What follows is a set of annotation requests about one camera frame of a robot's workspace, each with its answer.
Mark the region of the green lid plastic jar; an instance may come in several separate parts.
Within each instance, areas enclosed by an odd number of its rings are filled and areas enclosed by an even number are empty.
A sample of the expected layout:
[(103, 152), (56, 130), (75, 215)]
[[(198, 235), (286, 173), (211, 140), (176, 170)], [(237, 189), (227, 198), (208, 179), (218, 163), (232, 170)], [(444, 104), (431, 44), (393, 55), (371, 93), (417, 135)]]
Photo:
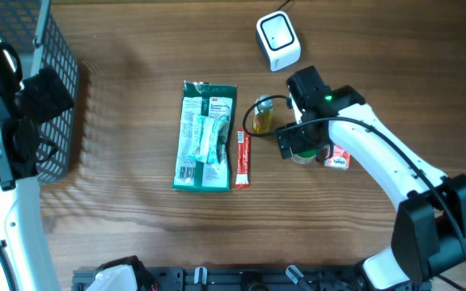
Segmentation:
[(291, 160), (300, 165), (306, 165), (316, 160), (316, 150), (307, 150), (301, 153), (292, 154)]

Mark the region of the red white tissue pack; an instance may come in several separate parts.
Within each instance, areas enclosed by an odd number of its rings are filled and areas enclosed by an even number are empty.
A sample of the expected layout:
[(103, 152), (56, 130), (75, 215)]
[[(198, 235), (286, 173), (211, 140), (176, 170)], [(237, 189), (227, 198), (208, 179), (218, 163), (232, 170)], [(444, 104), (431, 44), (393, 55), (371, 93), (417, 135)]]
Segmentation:
[(351, 155), (344, 148), (334, 145), (333, 151), (329, 151), (329, 158), (324, 160), (324, 165), (326, 167), (347, 170), (350, 167), (350, 158)]

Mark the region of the yellow Vim liquid bottle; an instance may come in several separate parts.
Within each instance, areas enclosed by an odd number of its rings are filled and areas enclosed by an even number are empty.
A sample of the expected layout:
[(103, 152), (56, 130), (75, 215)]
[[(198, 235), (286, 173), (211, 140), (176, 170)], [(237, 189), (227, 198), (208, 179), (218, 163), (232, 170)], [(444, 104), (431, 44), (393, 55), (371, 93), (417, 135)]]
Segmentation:
[(269, 95), (261, 95), (256, 100), (255, 116), (252, 122), (252, 133), (263, 136), (269, 133), (273, 119), (273, 101)]

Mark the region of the red sachet stick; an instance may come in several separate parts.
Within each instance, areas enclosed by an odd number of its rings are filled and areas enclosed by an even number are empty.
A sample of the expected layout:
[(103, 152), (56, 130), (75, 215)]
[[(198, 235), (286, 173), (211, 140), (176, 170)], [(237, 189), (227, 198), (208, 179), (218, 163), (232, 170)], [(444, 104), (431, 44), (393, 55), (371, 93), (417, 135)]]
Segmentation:
[(243, 129), (238, 131), (238, 159), (235, 187), (249, 188), (249, 169), (251, 153), (251, 136)]

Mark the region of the green 3M gloves packet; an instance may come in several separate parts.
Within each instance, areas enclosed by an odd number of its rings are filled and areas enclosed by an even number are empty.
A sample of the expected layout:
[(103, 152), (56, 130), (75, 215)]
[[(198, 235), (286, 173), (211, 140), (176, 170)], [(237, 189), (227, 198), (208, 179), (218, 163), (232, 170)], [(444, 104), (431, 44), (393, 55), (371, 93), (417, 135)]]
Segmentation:
[(172, 187), (190, 192), (227, 192), (231, 167), (228, 144), (237, 87), (185, 82)]

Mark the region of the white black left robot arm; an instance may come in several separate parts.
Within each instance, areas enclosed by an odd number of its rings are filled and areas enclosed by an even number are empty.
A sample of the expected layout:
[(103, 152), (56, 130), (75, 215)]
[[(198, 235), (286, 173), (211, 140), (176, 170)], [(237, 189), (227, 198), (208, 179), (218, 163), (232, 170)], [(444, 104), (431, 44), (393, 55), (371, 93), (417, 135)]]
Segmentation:
[(44, 234), (38, 166), (58, 151), (42, 124), (74, 106), (59, 73), (29, 78), (14, 47), (0, 39), (0, 290), (61, 288)]

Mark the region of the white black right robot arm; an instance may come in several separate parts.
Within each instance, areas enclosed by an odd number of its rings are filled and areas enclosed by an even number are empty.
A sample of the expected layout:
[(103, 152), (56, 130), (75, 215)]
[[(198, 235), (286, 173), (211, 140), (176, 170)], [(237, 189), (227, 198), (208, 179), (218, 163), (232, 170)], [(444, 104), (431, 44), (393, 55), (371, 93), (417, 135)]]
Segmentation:
[(331, 89), (314, 66), (286, 81), (294, 123), (277, 129), (283, 158), (347, 150), (396, 210), (389, 247), (358, 267), (360, 290), (422, 284), (466, 264), (466, 175), (449, 176), (415, 154), (351, 86)]

